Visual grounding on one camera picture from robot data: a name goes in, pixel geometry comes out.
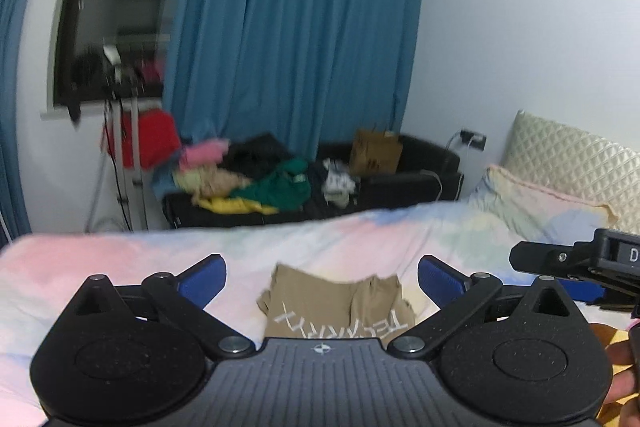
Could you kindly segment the person's right hand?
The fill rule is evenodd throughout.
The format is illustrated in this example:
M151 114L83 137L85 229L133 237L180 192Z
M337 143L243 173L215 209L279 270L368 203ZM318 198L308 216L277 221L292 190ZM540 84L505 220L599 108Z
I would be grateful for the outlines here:
M605 348L605 352L612 365L623 366L624 369L613 376L604 403L613 403L636 395L639 391L639 384L630 340L626 339L611 343Z

